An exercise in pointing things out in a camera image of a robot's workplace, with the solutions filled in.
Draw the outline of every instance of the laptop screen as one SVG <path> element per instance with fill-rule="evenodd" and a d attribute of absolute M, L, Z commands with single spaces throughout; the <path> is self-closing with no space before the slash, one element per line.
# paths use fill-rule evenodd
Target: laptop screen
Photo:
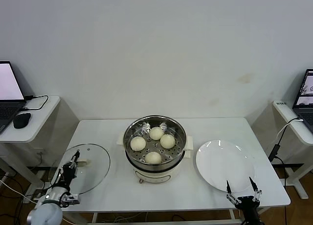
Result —
<path fill-rule="evenodd" d="M 305 74 L 299 94 L 294 103 L 295 106 L 313 106 L 313 69 L 308 69 Z"/>
<path fill-rule="evenodd" d="M 0 64 L 0 100 L 23 100 L 10 64 Z"/>

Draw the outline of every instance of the white desk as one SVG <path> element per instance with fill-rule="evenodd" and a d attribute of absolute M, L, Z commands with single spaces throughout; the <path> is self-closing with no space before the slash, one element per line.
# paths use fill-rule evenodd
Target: white desk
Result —
<path fill-rule="evenodd" d="M 291 100 L 275 100 L 273 106 L 277 109 L 279 114 L 283 117 L 286 122 L 289 122 L 297 115 L 293 112 L 292 106 L 293 101 Z M 289 125 L 299 140 L 305 145 L 313 145 L 313 134 L 302 122 L 293 122 Z M 304 159 L 303 164 L 295 172 L 291 168 L 286 168 L 286 172 L 289 177 L 286 179 L 286 186 L 294 186 L 301 199 L 308 199 L 309 196 L 302 187 L 299 179 L 305 176 L 310 170 L 313 169 L 313 161 L 308 155 L 308 159 Z"/>
<path fill-rule="evenodd" d="M 261 207 L 284 206 L 290 199 L 280 183 L 260 143 L 244 118 L 177 119 L 194 140 L 191 158 L 183 159 L 180 172 L 161 184 L 138 183 L 125 150 L 116 141 L 133 120 L 83 120 L 68 148 L 82 143 L 98 144 L 109 152 L 112 164 L 106 178 L 93 190 L 81 195 L 81 203 L 64 212 L 135 212 L 169 210 L 233 209 L 226 193 L 210 186 L 198 173 L 195 153 L 205 142 L 224 139 L 247 149 L 254 157 Z M 252 187 L 237 196 L 252 195 Z"/>
<path fill-rule="evenodd" d="M 44 103 L 45 99 L 46 97 L 30 100 L 27 102 L 26 107 L 30 109 L 39 108 Z M 49 96 L 48 101 L 42 109 L 37 111 L 24 111 L 24 113 L 31 113 L 31 118 L 26 127 L 15 129 L 13 127 L 13 122 L 11 122 L 11 124 L 0 134 L 0 158 L 31 182 L 35 188 L 42 187 L 43 182 L 21 163 L 20 159 L 10 150 L 10 146 L 6 145 L 6 143 L 31 142 L 59 102 L 60 97 Z"/>

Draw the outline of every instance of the computer mouse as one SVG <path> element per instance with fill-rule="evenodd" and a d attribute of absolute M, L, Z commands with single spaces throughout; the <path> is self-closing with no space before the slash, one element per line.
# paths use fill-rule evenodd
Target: computer mouse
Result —
<path fill-rule="evenodd" d="M 22 113 L 17 115 L 13 119 L 13 126 L 15 129 L 21 129 L 28 125 L 29 119 L 31 114 L 30 113 Z"/>

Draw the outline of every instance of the wooden floor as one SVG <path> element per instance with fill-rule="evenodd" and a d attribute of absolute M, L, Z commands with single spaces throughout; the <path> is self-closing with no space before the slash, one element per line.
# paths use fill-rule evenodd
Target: wooden floor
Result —
<path fill-rule="evenodd" d="M 283 170 L 278 170 L 278 175 L 283 178 Z M 29 183 L 20 175 L 14 177 L 25 190 Z M 287 192 L 291 198 L 291 204 L 287 206 L 287 221 L 288 225 L 313 225 L 313 174 L 308 173 L 301 180 L 301 183 L 309 195 L 308 200 L 299 198 L 296 190 L 293 187 L 287 187 Z M 20 187 L 13 180 L 8 180 L 7 184 L 17 191 L 21 191 Z M 7 197 L 17 197 L 18 194 L 12 192 L 5 186 L 0 189 L 0 195 Z M 3 214 L 14 215 L 16 206 L 19 199 L 9 199 L 0 197 L 0 224 L 13 225 L 13 218 Z M 28 213 L 34 208 L 34 204 L 24 204 L 22 206 L 20 222 L 22 225 L 26 224 Z M 82 214 L 89 222 L 92 220 L 92 214 Z M 113 222 L 116 218 L 120 217 L 119 222 L 161 222 L 161 221 L 195 221 L 195 220 L 209 220 L 209 219 L 230 219 L 227 210 L 220 211 L 192 211 L 192 212 L 150 212 L 150 213 L 101 213 L 98 215 L 98 223 L 100 222 Z M 261 215 L 262 221 L 266 225 L 284 225 L 284 208 L 271 208 Z"/>

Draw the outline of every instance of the stainless steel pot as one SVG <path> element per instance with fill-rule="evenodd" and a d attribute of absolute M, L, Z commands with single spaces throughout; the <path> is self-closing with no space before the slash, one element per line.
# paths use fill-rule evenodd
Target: stainless steel pot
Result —
<path fill-rule="evenodd" d="M 170 134 L 175 138 L 175 146 L 165 149 L 159 140 L 150 138 L 149 131 L 153 127 L 161 127 L 165 134 Z M 131 140 L 134 137 L 143 137 L 146 140 L 146 147 L 142 151 L 131 149 Z M 161 173 L 174 168 L 183 159 L 186 145 L 186 132 L 184 128 L 174 119 L 165 116 L 151 115 L 133 122 L 124 133 L 123 144 L 128 161 L 139 170 L 149 173 Z M 161 154 L 161 164 L 148 164 L 145 156 L 149 152 Z"/>

